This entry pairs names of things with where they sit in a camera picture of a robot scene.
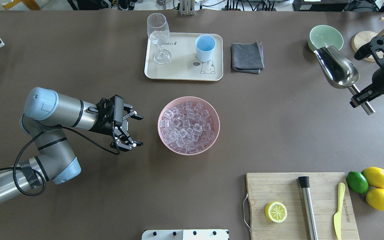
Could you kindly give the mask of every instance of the glass stem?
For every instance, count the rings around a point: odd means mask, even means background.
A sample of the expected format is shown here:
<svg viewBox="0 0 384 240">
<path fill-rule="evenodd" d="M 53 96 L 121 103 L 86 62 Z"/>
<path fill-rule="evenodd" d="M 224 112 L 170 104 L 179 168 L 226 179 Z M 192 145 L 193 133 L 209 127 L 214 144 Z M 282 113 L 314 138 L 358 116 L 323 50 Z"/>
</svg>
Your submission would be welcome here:
<svg viewBox="0 0 384 240">
<path fill-rule="evenodd" d="M 160 50 L 161 50 L 160 55 L 165 58 L 165 53 L 162 45 L 160 45 Z"/>
</svg>

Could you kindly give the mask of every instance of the yellow knife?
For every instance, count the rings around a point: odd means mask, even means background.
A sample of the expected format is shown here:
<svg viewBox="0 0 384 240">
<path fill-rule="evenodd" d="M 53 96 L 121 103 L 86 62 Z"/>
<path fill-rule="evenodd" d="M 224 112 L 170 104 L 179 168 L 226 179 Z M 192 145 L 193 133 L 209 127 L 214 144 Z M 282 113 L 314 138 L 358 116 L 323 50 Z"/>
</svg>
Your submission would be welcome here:
<svg viewBox="0 0 384 240">
<path fill-rule="evenodd" d="M 342 240 L 342 205 L 343 197 L 345 196 L 346 186 L 343 182 L 339 183 L 337 187 L 337 212 L 333 216 L 334 220 L 334 230 L 336 231 L 336 236 L 338 240 Z"/>
</svg>

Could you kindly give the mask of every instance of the cutting board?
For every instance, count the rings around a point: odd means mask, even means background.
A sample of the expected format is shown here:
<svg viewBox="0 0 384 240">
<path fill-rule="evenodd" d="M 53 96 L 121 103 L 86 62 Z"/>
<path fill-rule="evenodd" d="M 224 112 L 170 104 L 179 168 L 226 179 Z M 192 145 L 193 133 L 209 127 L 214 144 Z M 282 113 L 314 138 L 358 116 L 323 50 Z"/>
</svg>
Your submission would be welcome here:
<svg viewBox="0 0 384 240">
<path fill-rule="evenodd" d="M 318 237 L 336 240 L 333 215 L 337 211 L 337 185 L 346 184 L 345 173 L 247 173 L 248 200 L 251 216 L 251 240 L 309 238 L 306 211 L 297 177 L 309 176 Z M 287 208 L 287 219 L 271 222 L 265 215 L 265 205 L 282 202 Z M 342 240 L 358 240 L 349 189 L 343 200 Z"/>
</svg>

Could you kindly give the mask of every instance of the light blue cup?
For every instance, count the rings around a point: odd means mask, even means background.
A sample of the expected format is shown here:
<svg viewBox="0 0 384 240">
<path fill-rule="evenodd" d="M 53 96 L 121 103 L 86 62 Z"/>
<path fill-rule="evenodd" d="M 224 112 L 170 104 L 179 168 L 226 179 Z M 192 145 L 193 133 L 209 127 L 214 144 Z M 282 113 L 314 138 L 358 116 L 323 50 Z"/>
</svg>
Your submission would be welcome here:
<svg viewBox="0 0 384 240">
<path fill-rule="evenodd" d="M 211 60 L 216 46 L 216 40 L 210 35 L 201 35 L 195 40 L 196 55 L 201 62 Z"/>
<path fill-rule="evenodd" d="M 343 47 L 343 37 L 332 26 L 318 25 L 309 33 L 308 46 L 312 52 L 326 46 L 334 46 L 340 50 Z"/>
</svg>

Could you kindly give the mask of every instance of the wine glass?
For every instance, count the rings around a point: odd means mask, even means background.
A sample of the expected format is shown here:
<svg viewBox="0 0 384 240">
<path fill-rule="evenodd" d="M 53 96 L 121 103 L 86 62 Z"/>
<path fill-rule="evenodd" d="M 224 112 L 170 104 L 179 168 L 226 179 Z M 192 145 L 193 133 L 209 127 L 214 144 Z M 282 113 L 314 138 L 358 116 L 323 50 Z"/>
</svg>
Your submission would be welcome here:
<svg viewBox="0 0 384 240">
<path fill-rule="evenodd" d="M 168 41 L 170 29 L 166 17 L 161 13 L 152 13 L 148 17 L 148 37 L 152 43 L 159 45 L 160 49 L 154 54 L 155 62 L 166 64 L 171 59 L 171 53 L 163 49 L 163 45 Z"/>
</svg>

